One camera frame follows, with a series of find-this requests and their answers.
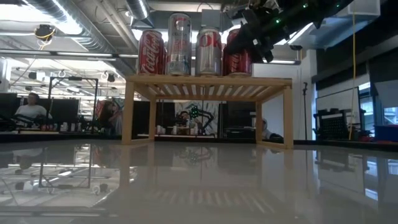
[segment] red soda can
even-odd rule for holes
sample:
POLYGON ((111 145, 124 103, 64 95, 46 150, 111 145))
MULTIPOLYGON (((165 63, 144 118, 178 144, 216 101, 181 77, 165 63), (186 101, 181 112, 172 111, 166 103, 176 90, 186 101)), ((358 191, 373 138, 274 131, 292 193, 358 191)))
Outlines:
MULTIPOLYGON (((237 36, 239 29, 231 30, 226 39, 226 44, 228 45, 237 36)), ((247 73, 251 75, 251 58, 247 50, 239 54, 229 55, 224 53, 224 68, 225 75, 230 75, 233 73, 247 73)))
POLYGON ((145 30, 139 40, 138 72, 164 74, 164 54, 162 34, 145 30))
POLYGON ((218 29, 199 30, 196 46, 195 74, 221 75, 221 36, 218 29))

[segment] cable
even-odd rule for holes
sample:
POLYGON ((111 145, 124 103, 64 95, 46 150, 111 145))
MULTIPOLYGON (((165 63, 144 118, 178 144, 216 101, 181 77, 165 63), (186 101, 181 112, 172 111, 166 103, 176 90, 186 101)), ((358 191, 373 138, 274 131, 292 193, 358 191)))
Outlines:
POLYGON ((354 2, 353 3, 353 95, 351 97, 351 117, 349 119, 348 140, 351 140, 351 135, 353 133, 355 78, 356 78, 356 34, 355 34, 355 2, 354 2))
MULTIPOLYGON (((47 40, 49 39, 49 37, 50 36, 48 36, 48 37, 46 37, 46 40, 45 40, 45 44, 43 44, 43 45, 40 45, 40 48, 39 48, 39 50, 43 50, 43 48, 45 47, 45 46, 47 46, 48 44, 50 44, 50 43, 48 43, 47 42, 47 40)), ((17 78, 17 80, 15 80, 11 85, 14 85, 15 83, 17 83, 24 75, 25 75, 25 73, 31 68, 31 66, 33 65, 33 63, 36 61, 36 55, 35 55, 35 57, 33 58, 33 60, 32 60, 32 62, 28 65, 28 67, 25 69, 25 71, 22 73, 22 75, 20 75, 18 78, 17 78)))

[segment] soda can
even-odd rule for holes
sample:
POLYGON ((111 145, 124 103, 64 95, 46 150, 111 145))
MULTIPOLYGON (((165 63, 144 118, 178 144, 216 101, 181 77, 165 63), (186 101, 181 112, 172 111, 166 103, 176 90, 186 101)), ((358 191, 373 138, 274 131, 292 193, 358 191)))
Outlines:
POLYGON ((166 74, 191 74, 191 18, 180 12, 169 18, 166 74))
POLYGON ((145 30, 139 40, 138 72, 164 74, 164 53, 162 34, 145 30))
MULTIPOLYGON (((226 39, 226 44, 230 44, 232 40, 237 36, 239 29, 231 30, 226 39)), ((234 73, 247 73, 251 75, 251 58, 247 50, 243 50, 239 54, 229 55, 224 53, 224 75, 230 75, 234 73)))
POLYGON ((221 75, 221 36, 218 29, 199 30, 196 46, 195 74, 221 75))

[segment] can lid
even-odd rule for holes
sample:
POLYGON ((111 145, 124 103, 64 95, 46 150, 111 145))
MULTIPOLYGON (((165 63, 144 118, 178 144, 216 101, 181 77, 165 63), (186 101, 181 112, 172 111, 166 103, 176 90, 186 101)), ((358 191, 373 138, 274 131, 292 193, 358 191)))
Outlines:
POLYGON ((158 33, 158 34, 162 34, 161 32, 159 32, 159 31, 157 31, 157 30, 155 30, 155 29, 146 29, 146 30, 143 30, 142 33, 149 32, 149 31, 151 31, 151 32, 156 32, 156 33, 158 33))

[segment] wooden shelf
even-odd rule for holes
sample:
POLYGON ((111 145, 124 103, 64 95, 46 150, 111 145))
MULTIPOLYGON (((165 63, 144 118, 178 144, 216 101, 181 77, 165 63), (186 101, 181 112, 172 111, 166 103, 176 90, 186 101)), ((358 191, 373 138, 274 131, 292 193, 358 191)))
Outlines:
POLYGON ((126 78, 122 143, 133 144, 132 113, 134 92, 150 101, 149 140, 155 138, 156 100, 213 100, 256 102, 256 141, 258 145, 293 148, 293 97, 291 78, 257 78, 234 75, 173 76, 138 74, 126 78), (284 143, 262 143, 262 104, 276 96, 284 97, 284 143))
POLYGON ((126 78, 149 100, 264 101, 282 93, 292 80, 254 77, 186 77, 140 74, 126 78))

